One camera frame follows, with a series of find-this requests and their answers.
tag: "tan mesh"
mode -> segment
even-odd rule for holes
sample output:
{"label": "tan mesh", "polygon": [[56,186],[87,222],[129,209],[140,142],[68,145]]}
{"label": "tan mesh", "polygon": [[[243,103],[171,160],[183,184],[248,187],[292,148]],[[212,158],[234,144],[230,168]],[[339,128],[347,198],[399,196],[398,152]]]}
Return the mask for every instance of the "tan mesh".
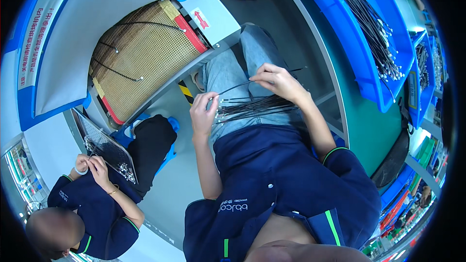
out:
{"label": "tan mesh", "polygon": [[[121,23],[148,21],[178,27],[158,2],[150,3],[123,18]],[[115,115],[126,121],[160,86],[200,53],[182,32],[160,25],[125,25],[109,29],[97,44],[93,57],[134,82],[91,61],[96,78]]]}

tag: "gray floor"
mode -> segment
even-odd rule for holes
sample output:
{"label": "gray floor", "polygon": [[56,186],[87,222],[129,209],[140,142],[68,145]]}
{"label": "gray floor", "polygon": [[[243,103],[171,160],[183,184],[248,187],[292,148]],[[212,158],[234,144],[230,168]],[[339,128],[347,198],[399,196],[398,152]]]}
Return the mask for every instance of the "gray floor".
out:
{"label": "gray floor", "polygon": [[[288,67],[303,68],[296,73],[298,80],[315,99],[333,91],[323,60],[315,56],[318,50],[316,41],[292,0],[221,1],[238,23],[253,22],[269,31]],[[194,95],[199,92],[190,78],[184,81]],[[334,114],[336,99],[327,102],[329,113]],[[189,108],[181,90],[174,87],[146,111],[151,115],[175,117],[181,128],[175,142],[177,157],[154,178],[152,189],[139,204],[153,225],[151,229],[156,227],[154,231],[159,236],[168,236],[180,249],[184,236],[184,211],[189,203],[202,199],[191,142]]]}

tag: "red arrow label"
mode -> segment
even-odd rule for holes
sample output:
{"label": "red arrow label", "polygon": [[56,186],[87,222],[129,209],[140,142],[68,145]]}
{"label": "red arrow label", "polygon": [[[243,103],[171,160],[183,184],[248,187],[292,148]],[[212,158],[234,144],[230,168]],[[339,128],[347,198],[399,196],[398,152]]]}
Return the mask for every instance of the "red arrow label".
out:
{"label": "red arrow label", "polygon": [[199,20],[199,24],[201,25],[202,29],[205,30],[206,28],[209,27],[209,25],[207,24],[207,22],[205,20],[202,19],[201,17],[201,14],[197,11],[194,12],[194,16],[198,18]]}

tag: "navy blue uniform shirt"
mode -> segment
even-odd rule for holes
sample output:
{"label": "navy blue uniform shirt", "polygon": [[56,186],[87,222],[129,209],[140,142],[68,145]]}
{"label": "navy blue uniform shirt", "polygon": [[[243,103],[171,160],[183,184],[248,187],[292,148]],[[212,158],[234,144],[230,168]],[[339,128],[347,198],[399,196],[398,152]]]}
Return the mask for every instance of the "navy blue uniform shirt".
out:
{"label": "navy blue uniform shirt", "polygon": [[378,223],[375,185],[348,149],[316,160],[292,126],[253,125],[219,138],[223,191],[191,203],[183,250],[188,262],[243,261],[272,212],[298,219],[320,244],[359,248]]}
{"label": "navy blue uniform shirt", "polygon": [[[132,201],[141,201],[128,181],[111,168],[108,169],[108,178],[113,184],[118,184]],[[47,205],[78,209],[77,214],[84,221],[85,233],[77,253],[112,260],[125,253],[139,236],[139,229],[125,217],[118,203],[95,182],[90,170],[73,182],[66,175],[60,177],[50,191]]]}

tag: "hand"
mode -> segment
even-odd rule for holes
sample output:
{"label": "hand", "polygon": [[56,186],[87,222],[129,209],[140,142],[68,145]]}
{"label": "hand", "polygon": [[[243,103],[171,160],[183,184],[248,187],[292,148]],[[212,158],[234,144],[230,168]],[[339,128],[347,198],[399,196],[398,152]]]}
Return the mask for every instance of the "hand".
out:
{"label": "hand", "polygon": [[249,80],[298,106],[302,101],[309,101],[309,99],[312,101],[310,93],[301,86],[298,80],[294,79],[286,69],[273,64],[262,64],[256,75],[250,77]]}
{"label": "hand", "polygon": [[107,192],[112,192],[114,185],[108,180],[108,167],[105,164],[105,160],[100,156],[92,156],[89,160],[90,172],[92,172],[92,176],[96,183],[102,187],[103,190]]}
{"label": "hand", "polygon": [[89,156],[86,154],[79,154],[76,158],[76,169],[79,172],[84,172],[89,167]]}
{"label": "hand", "polygon": [[[212,104],[209,110],[206,110],[207,103],[212,98]],[[215,118],[215,111],[218,107],[218,93],[207,92],[196,95],[194,103],[192,104],[189,114],[191,115],[192,130],[194,134],[193,139],[201,138],[207,139],[212,130],[213,119]]]}

